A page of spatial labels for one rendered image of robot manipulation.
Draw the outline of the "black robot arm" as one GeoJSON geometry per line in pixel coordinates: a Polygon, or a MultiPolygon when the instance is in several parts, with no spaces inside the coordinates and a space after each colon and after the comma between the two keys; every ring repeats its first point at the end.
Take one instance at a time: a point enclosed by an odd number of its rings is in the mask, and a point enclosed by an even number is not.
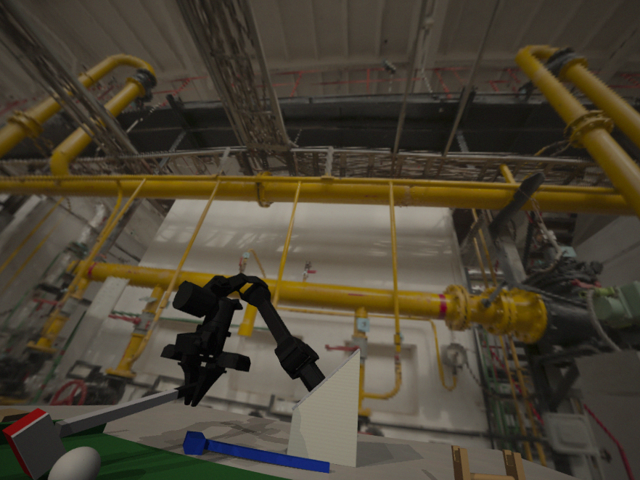
{"type": "MultiPolygon", "coordinates": [[[[184,281],[173,299],[173,307],[197,318],[205,316],[204,320],[230,326],[234,311],[243,309],[239,299],[227,297],[234,291],[239,292],[242,300],[258,308],[277,342],[275,354],[279,358],[282,368],[292,380],[300,378],[308,392],[320,384],[326,377],[315,364],[319,356],[301,339],[291,336],[270,302],[271,293],[267,284],[257,276],[246,276],[240,273],[237,276],[226,278],[216,275],[203,288],[192,282],[184,281]],[[253,285],[244,293],[240,292],[246,283],[253,285]]],[[[174,352],[196,355],[199,352],[210,350],[206,353],[214,355],[217,345],[217,331],[204,331],[203,333],[201,331],[197,329],[195,333],[177,334],[174,352]]]]}

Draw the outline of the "green putting mat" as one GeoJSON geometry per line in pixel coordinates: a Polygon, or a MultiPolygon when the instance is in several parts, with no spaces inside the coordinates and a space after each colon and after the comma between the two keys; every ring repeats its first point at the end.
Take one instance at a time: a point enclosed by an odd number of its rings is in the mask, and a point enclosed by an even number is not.
{"type": "MultiPolygon", "coordinates": [[[[60,438],[66,452],[93,447],[101,458],[95,480],[292,480],[150,447],[108,434],[60,438]]],[[[0,480],[34,480],[9,444],[0,445],[0,480]]]]}

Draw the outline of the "white ball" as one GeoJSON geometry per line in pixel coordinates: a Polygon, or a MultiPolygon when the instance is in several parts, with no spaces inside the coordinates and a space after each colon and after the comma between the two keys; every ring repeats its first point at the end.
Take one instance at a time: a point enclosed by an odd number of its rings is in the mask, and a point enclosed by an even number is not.
{"type": "Polygon", "coordinates": [[[93,447],[77,447],[64,454],[52,467],[48,480],[95,480],[101,458],[93,447]]]}

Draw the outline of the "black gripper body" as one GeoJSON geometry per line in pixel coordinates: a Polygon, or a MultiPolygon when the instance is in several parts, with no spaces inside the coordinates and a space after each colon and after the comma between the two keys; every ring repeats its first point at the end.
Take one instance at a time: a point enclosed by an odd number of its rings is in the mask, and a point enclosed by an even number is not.
{"type": "Polygon", "coordinates": [[[217,345],[215,354],[212,355],[213,357],[209,357],[211,354],[206,353],[210,350],[199,352],[196,355],[187,355],[184,352],[174,352],[175,344],[169,344],[168,346],[163,347],[164,350],[161,357],[170,358],[172,360],[181,361],[181,363],[191,365],[201,365],[201,362],[204,362],[208,368],[215,368],[223,371],[226,370],[226,368],[233,368],[238,371],[249,372],[251,364],[249,357],[222,351],[226,337],[231,336],[231,333],[228,332],[228,325],[215,321],[204,320],[203,324],[198,324],[196,329],[202,330],[201,333],[204,331],[217,331],[217,345]]]}

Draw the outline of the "blue putter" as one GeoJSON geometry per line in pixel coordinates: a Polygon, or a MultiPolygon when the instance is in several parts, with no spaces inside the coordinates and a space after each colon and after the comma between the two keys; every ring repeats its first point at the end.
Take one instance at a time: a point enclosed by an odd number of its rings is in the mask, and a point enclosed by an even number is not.
{"type": "Polygon", "coordinates": [[[288,465],[310,471],[329,473],[328,462],[217,442],[211,439],[206,439],[202,432],[188,431],[185,437],[183,447],[184,454],[186,455],[202,455],[202,451],[204,449],[266,463],[288,465]]]}

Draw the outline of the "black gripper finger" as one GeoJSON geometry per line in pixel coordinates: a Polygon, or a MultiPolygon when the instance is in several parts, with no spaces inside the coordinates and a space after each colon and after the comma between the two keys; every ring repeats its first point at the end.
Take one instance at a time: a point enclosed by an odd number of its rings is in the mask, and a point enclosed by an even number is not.
{"type": "MultiPolygon", "coordinates": [[[[184,372],[185,385],[198,381],[198,378],[200,376],[198,365],[191,365],[187,363],[178,363],[178,364],[181,366],[184,372]]],[[[184,404],[190,405],[190,402],[192,401],[193,396],[194,394],[185,396],[184,404]]]]}
{"type": "Polygon", "coordinates": [[[208,368],[206,366],[198,366],[200,376],[197,381],[197,386],[194,391],[191,406],[195,407],[199,404],[199,401],[205,396],[209,388],[218,380],[221,374],[227,373],[227,371],[208,368]]]}

